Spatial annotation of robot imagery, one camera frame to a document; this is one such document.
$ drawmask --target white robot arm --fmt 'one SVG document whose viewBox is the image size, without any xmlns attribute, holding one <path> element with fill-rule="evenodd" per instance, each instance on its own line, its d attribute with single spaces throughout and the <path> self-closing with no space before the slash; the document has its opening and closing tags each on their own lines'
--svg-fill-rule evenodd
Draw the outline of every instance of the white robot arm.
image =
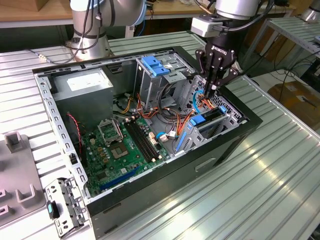
<svg viewBox="0 0 320 240">
<path fill-rule="evenodd" d="M 70 6 L 74 36 L 69 47 L 78 60 L 107 57 L 104 27 L 138 25 L 147 9 L 146 0 L 71 0 Z"/>
</svg>

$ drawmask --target power cable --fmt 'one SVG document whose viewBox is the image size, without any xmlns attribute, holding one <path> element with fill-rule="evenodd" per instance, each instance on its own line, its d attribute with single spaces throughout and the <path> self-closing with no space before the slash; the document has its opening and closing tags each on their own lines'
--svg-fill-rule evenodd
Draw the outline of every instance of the power cable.
<svg viewBox="0 0 320 240">
<path fill-rule="evenodd" d="M 306 60 L 306 59 L 310 58 L 311 56 L 314 56 L 314 55 L 316 55 L 316 54 L 318 54 L 318 53 L 320 53 L 320 51 L 316 51 L 316 52 L 314 52 L 314 53 L 312 53 L 312 54 L 310 54 L 310 55 L 302 58 L 301 60 L 297 61 L 297 62 L 290 68 L 289 71 L 287 71 L 287 73 L 285 74 L 285 77 L 284 77 L 284 79 L 283 79 L 283 82 L 282 82 L 281 91 L 280 91 L 280 96 L 279 96 L 279 99 L 278 99 L 278 102 L 279 102 L 279 103 L 281 103 L 282 93 L 283 93 L 283 91 L 284 91 L 285 82 L 286 82 L 286 79 L 287 79 L 287 77 L 288 77 L 288 75 L 289 75 L 289 72 L 291 72 L 291 71 L 295 68 L 295 66 L 296 66 L 297 64 L 301 63 L 302 61 L 304 61 L 304 60 Z"/>
</svg>

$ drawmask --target metal bracket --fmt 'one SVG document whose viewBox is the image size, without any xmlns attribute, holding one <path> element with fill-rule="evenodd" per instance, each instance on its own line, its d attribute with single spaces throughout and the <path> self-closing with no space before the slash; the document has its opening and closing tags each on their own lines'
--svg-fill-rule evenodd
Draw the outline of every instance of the metal bracket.
<svg viewBox="0 0 320 240">
<path fill-rule="evenodd" d="M 45 192 L 48 201 L 57 206 L 59 217 L 54 220 L 54 225 L 60 238 L 79 229 L 89 219 L 88 211 L 73 177 L 54 180 L 45 188 Z"/>
<path fill-rule="evenodd" d="M 24 141 L 17 131 L 4 135 L 4 142 L 12 154 L 24 148 Z"/>
<path fill-rule="evenodd" d="M 30 192 L 31 195 L 29 195 L 28 193 L 22 194 L 18 189 L 15 190 L 16 200 L 19 204 L 22 205 L 24 209 L 33 206 L 39 200 L 38 191 L 35 189 L 33 184 L 30 184 Z"/>
</svg>

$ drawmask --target chip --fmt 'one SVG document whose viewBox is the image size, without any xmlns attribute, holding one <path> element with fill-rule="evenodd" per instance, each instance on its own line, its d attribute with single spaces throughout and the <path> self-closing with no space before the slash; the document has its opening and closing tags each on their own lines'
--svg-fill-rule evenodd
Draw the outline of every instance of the chip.
<svg viewBox="0 0 320 240">
<path fill-rule="evenodd" d="M 104 179 L 105 177 L 107 177 L 106 172 L 100 172 L 96 175 L 96 177 L 98 178 L 98 180 Z"/>
<path fill-rule="evenodd" d="M 118 142 L 110 146 L 110 151 L 115 159 L 128 155 L 128 150 L 123 142 Z"/>
</svg>

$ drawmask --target motherboard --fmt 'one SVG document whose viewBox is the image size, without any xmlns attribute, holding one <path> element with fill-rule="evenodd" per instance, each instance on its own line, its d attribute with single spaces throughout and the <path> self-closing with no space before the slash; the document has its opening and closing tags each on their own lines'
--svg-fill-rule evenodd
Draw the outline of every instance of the motherboard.
<svg viewBox="0 0 320 240">
<path fill-rule="evenodd" d="M 146 121 L 138 116 L 120 123 L 103 122 L 82 140 L 91 197 L 170 158 Z"/>
</svg>

